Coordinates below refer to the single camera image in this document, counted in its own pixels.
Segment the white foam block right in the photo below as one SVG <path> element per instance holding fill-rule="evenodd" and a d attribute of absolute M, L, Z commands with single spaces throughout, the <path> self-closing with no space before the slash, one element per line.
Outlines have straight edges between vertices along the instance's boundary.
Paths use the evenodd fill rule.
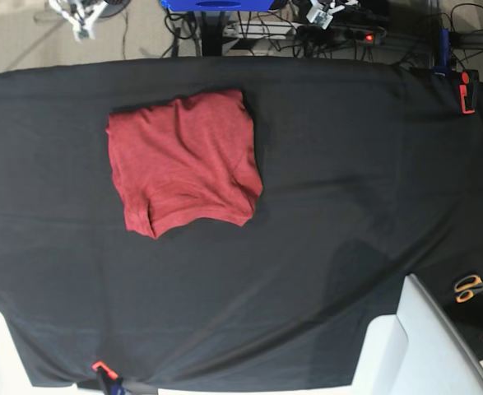
<path fill-rule="evenodd" d="M 417 276 L 404 279 L 397 312 L 373 319 L 352 394 L 483 394 L 483 367 Z"/>

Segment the blue clamp top right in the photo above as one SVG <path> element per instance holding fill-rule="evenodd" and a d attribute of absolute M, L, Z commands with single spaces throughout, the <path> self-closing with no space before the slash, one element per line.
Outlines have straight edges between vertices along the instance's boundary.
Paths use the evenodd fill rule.
<path fill-rule="evenodd" d="M 447 28 L 440 27 L 434 34 L 433 55 L 433 70 L 436 74 L 447 77 L 454 71 L 456 61 L 452 55 L 449 30 Z"/>

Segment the black orange clamp right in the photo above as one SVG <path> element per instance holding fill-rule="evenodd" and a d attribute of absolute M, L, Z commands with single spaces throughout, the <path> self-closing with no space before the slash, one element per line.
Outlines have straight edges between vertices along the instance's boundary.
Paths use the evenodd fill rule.
<path fill-rule="evenodd" d="M 460 106 L 463 114 L 476 112 L 480 76 L 477 70 L 468 69 L 460 73 L 458 85 Z"/>

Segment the blue orange clamp bottom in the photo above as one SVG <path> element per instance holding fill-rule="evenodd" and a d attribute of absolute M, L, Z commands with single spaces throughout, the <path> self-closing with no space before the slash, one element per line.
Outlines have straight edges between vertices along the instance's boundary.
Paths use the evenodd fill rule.
<path fill-rule="evenodd" d="M 104 395 L 126 395 L 123 378 L 110 369 L 103 361 L 96 361 L 91 368 L 96 372 L 97 381 Z"/>

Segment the white power strip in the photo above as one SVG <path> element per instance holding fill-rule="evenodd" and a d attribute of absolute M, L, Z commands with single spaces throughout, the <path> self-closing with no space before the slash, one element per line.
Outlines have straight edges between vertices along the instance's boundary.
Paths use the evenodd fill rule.
<path fill-rule="evenodd" d="M 312 25 L 296 28 L 295 39 L 312 44 L 381 44 L 388 31 L 381 26 L 330 25 L 327 29 Z"/>

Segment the blue plastic box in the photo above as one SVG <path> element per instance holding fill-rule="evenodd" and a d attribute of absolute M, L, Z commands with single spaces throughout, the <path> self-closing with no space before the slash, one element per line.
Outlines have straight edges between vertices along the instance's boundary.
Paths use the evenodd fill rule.
<path fill-rule="evenodd" d="M 160 0 L 173 12 L 266 12 L 273 0 Z"/>

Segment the yellow-handled scissors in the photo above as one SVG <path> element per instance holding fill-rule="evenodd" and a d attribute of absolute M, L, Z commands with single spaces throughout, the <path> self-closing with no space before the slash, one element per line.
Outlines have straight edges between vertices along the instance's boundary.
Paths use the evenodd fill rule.
<path fill-rule="evenodd" d="M 483 292 L 483 280 L 476 274 L 465 276 L 454 285 L 453 290 L 456 302 L 465 303 Z"/>

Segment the black table cloth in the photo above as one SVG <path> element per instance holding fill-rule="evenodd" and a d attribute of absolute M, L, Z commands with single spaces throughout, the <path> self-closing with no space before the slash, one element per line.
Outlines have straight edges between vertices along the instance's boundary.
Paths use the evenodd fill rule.
<path fill-rule="evenodd" d="M 263 191 L 238 227 L 126 230 L 114 110 L 238 88 Z M 0 311 L 30 380 L 102 360 L 158 388 L 352 379 L 373 318 L 417 275 L 483 360 L 483 84 L 345 60 L 172 58 L 0 74 Z"/>

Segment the red long-sleeve T-shirt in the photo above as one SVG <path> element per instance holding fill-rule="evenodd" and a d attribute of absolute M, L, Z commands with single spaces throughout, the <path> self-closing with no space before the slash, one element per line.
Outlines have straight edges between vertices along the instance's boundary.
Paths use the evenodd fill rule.
<path fill-rule="evenodd" d="M 158 239 L 198 219 L 242 226 L 253 217 L 263 185 L 242 91 L 114 112 L 106 133 L 127 230 Z"/>

